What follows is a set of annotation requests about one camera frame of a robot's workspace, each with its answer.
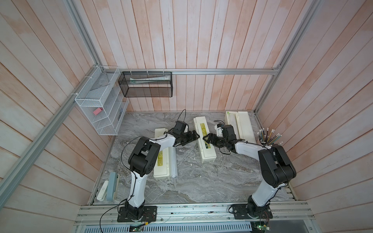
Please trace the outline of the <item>cream dispenser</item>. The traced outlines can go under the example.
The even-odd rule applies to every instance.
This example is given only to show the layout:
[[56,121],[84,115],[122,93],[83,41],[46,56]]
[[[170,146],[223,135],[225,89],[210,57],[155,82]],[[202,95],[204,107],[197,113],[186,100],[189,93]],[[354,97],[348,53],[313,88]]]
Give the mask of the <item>cream dispenser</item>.
[[250,143],[256,143],[248,112],[226,111],[224,120],[225,124],[233,126],[237,139],[244,139]]
[[160,151],[153,169],[155,179],[170,178],[170,152],[169,148]]
[[193,122],[195,131],[200,136],[197,142],[199,146],[199,152],[201,155],[202,163],[214,162],[217,158],[215,148],[213,145],[207,143],[203,139],[204,136],[207,136],[210,133],[206,118],[204,116],[196,117],[193,119]]

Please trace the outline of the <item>plastic wrap roll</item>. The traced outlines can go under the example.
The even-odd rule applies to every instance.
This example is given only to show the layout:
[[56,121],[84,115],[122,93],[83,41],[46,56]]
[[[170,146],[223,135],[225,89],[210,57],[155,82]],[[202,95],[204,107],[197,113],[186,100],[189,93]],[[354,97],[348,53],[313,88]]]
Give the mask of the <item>plastic wrap roll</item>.
[[176,156],[176,148],[169,147],[170,152],[170,175],[172,178],[176,178],[178,176],[177,170],[177,156]]

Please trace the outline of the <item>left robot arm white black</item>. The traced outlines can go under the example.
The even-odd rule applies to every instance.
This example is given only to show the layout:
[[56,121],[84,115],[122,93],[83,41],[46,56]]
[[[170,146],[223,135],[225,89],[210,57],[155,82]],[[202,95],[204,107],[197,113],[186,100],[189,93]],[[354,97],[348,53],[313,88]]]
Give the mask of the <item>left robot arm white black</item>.
[[139,138],[128,159],[131,171],[131,188],[129,197],[124,204],[128,215],[136,219],[142,216],[147,177],[153,171],[159,153],[169,147],[184,146],[199,138],[200,136],[195,130],[191,131],[187,123],[179,120],[173,128],[159,137],[150,139],[141,136]]

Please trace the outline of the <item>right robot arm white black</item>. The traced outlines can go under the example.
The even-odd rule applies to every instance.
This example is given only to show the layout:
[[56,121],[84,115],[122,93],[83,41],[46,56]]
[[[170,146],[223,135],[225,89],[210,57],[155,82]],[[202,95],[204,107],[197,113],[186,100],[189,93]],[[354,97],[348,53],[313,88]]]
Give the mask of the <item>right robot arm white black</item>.
[[202,140],[218,148],[226,148],[230,152],[243,154],[259,161],[263,177],[258,189],[248,198],[246,213],[251,218],[259,218],[269,210],[270,201],[278,190],[287,186],[296,177],[296,170],[285,150],[280,145],[269,148],[238,139],[234,133],[222,136],[209,133]]

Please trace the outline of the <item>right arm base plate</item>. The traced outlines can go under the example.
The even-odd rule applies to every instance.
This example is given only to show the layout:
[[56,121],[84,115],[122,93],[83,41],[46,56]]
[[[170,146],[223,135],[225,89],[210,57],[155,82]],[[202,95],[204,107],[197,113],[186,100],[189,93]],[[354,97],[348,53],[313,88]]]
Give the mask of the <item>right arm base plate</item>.
[[272,219],[273,214],[270,204],[258,207],[255,204],[233,204],[229,212],[233,213],[235,219]]

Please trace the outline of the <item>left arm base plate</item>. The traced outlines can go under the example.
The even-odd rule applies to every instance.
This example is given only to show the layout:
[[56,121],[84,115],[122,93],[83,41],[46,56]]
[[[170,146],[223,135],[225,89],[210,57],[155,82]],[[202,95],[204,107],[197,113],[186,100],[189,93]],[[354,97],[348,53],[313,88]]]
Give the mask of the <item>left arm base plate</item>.
[[117,222],[154,222],[157,218],[157,206],[141,206],[139,208],[123,206],[119,209]]

